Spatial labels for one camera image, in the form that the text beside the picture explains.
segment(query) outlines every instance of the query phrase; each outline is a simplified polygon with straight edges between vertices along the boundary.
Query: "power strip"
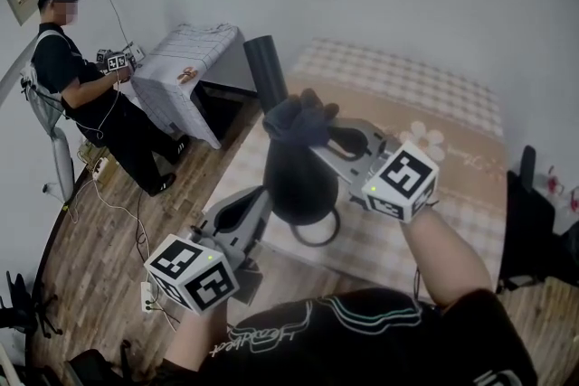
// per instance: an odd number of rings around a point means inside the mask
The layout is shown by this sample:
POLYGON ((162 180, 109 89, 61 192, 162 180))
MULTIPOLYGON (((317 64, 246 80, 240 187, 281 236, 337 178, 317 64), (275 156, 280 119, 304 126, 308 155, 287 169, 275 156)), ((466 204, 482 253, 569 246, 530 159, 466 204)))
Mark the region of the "power strip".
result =
POLYGON ((151 312, 153 312, 151 310, 153 305, 151 301, 154 300, 155 299, 153 298, 153 286, 147 281, 141 282, 141 309, 145 314, 150 314, 151 312))

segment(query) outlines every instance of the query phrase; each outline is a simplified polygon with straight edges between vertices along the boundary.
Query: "hand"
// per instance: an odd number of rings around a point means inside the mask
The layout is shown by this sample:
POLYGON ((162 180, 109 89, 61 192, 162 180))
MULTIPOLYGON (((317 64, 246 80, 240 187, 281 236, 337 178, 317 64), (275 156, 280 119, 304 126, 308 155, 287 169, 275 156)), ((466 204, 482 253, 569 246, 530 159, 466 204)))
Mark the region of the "hand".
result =
POLYGON ((121 84, 128 82, 130 80, 131 75, 132 71, 129 66, 121 68, 120 70, 117 71, 117 78, 119 79, 119 82, 121 84))

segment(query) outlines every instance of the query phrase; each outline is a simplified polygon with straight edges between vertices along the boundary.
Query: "table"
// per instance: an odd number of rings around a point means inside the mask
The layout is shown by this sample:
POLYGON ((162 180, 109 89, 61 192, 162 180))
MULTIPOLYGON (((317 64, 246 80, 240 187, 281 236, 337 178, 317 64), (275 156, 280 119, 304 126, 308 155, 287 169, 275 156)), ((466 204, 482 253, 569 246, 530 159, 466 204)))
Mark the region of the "table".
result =
POLYGON ((195 86, 233 43, 237 32, 237 27, 230 24, 207 28, 180 24, 141 62, 131 83, 140 106, 157 127, 169 134, 174 124, 213 148, 221 147, 191 98, 195 86), (188 67, 197 75, 181 84, 177 77, 188 67))
MULTIPOLYGON (((385 133, 412 139, 439 163, 435 209, 480 254, 497 284, 505 238, 507 155, 497 98, 489 89, 421 62, 327 39, 313 41, 286 81, 291 93, 311 87, 325 103, 338 103, 341 117, 367 119, 385 133)), ((260 120, 206 209, 261 184, 268 145, 260 120)), ((400 224, 351 203, 341 180, 336 207, 342 227, 326 247, 299 244, 288 224, 273 214, 262 244, 308 264, 412 294, 416 264, 400 224)), ((428 300, 426 295, 422 288, 421 297, 428 300)))

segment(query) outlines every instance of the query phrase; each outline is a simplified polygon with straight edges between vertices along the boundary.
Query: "wooden floor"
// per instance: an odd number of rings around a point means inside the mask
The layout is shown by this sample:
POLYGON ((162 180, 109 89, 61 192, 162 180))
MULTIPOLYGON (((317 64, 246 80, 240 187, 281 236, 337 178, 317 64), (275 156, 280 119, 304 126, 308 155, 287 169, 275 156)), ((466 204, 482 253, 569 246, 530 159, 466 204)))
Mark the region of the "wooden floor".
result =
MULTIPOLYGON (((223 149, 194 142, 176 169, 176 184, 157 198, 143 194, 140 218, 151 250, 167 234, 200 219, 204 204, 257 118, 257 103, 245 101, 223 149)), ((121 169, 101 195, 136 214, 139 189, 121 169)), ((71 384, 63 367, 66 360, 94 348, 119 364, 119 345, 128 339, 135 377, 150 377, 173 332, 161 312, 141 312, 140 282, 146 272, 135 248, 136 221, 104 205, 92 185, 81 194, 79 212, 76 225, 70 218, 62 224, 43 274, 47 293, 59 296, 53 317, 64 335, 45 340, 37 334, 31 346, 33 364, 49 365, 65 384, 71 384)), ((257 260, 265 279, 251 306, 230 303, 231 323, 280 302, 368 286, 266 249, 258 250, 257 260)), ((541 384, 562 384, 579 359, 579 289, 548 280, 500 299, 531 353, 541 384)), ((161 301, 169 313, 181 316, 175 304, 163 297, 161 301)))

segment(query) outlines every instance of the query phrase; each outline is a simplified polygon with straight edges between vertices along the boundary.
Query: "black tube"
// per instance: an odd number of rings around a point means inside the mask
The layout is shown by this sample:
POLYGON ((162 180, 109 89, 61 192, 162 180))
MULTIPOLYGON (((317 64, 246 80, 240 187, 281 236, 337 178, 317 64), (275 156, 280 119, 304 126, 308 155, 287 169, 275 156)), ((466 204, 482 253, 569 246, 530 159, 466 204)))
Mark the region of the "black tube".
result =
POLYGON ((252 70, 261 109, 267 113, 288 97, 275 43, 270 35, 264 35, 247 41, 243 49, 252 70))

